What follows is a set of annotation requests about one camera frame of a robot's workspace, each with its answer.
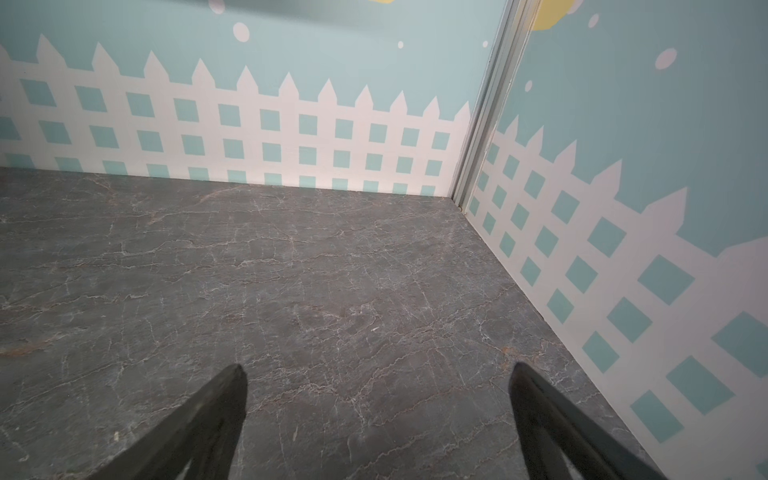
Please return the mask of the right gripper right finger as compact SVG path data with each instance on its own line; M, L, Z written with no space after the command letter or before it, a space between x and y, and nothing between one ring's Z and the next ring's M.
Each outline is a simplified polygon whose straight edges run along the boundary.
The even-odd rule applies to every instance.
M524 362L515 364L508 393L528 475L570 479L662 479Z

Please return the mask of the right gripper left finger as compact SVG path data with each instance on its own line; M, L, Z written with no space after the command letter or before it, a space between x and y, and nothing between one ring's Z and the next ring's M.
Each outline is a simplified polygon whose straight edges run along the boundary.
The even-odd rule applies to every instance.
M225 367L92 479L227 479L246 418L248 380Z

